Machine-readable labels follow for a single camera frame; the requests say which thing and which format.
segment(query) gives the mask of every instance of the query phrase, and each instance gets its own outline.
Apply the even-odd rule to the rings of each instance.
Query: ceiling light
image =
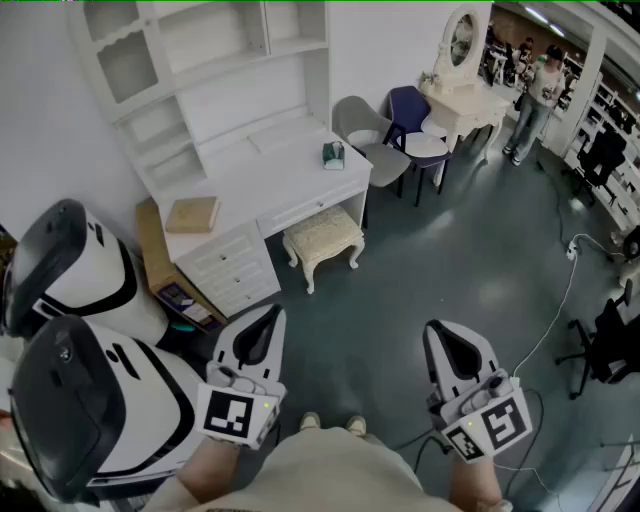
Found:
[[[549,27],[551,28],[551,30],[553,30],[560,37],[564,37],[564,32],[562,30],[560,30],[558,27],[556,27],[555,25],[549,25]]]
[[[545,18],[542,14],[540,14],[538,11],[534,11],[531,7],[525,7],[525,9],[527,10],[527,12],[529,14],[531,14],[531,16],[533,16],[534,18],[537,18],[539,21],[541,21],[542,23],[549,23],[547,21],[547,18]]]

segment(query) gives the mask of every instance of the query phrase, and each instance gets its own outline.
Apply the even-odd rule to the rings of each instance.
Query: green floor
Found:
[[[534,146],[514,168],[500,153],[510,131],[503,129],[488,164],[480,156],[486,132],[456,148],[442,195],[425,183],[419,208],[413,207],[417,175],[408,174],[402,199],[395,189],[370,189],[360,268],[351,270],[346,256],[321,264],[312,296],[301,270],[287,265],[280,237],[268,240],[282,286],[278,301],[288,317],[281,380],[290,394],[283,436],[296,431],[307,410],[318,412],[326,426],[362,414],[388,446],[428,429],[430,385],[421,336],[430,319],[478,331],[508,371],[545,332],[571,271],[560,243],[557,201],[565,241],[589,233],[607,243],[612,226],[599,204],[588,210],[576,201],[571,206],[570,177],[560,176],[562,162],[546,150]],[[550,176],[540,172],[536,158]],[[640,386],[633,376],[619,386],[590,383],[572,402],[568,394],[579,383],[582,363],[554,364],[555,357],[579,351],[567,322],[577,317],[592,326],[606,299],[619,294],[616,276],[616,265],[586,249],[556,326],[519,372],[523,388],[538,390],[546,410],[527,466],[539,468],[543,481],[562,491],[564,512],[586,510],[607,477],[603,464],[617,459],[619,452],[602,450],[599,442],[640,434],[640,412],[632,407]],[[530,393],[527,399],[537,424],[538,401]],[[497,462],[517,465],[527,445],[521,442]],[[400,452],[411,465],[419,446]],[[255,474],[267,452],[243,457],[238,485]],[[427,493],[447,495],[450,465],[451,456],[427,446],[418,470]],[[511,473],[498,474],[504,486]],[[518,475],[512,491],[523,510],[558,510],[531,473]]]

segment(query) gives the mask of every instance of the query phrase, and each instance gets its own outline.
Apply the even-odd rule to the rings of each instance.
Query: stool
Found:
[[[349,258],[351,268],[358,268],[356,258],[364,250],[364,234],[341,206],[332,206],[284,230],[282,245],[291,258],[289,265],[295,267],[298,257],[312,294],[313,271],[321,261],[337,256],[347,247],[355,250]]]

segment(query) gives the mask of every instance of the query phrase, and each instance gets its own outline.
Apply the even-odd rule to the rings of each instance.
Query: jeans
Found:
[[[513,135],[507,142],[507,147],[513,150],[513,156],[522,160],[531,149],[538,133],[549,119],[551,107],[546,107],[538,103],[533,96],[525,94],[522,98],[520,117],[513,130]],[[531,125],[527,126],[527,121],[531,119]]]

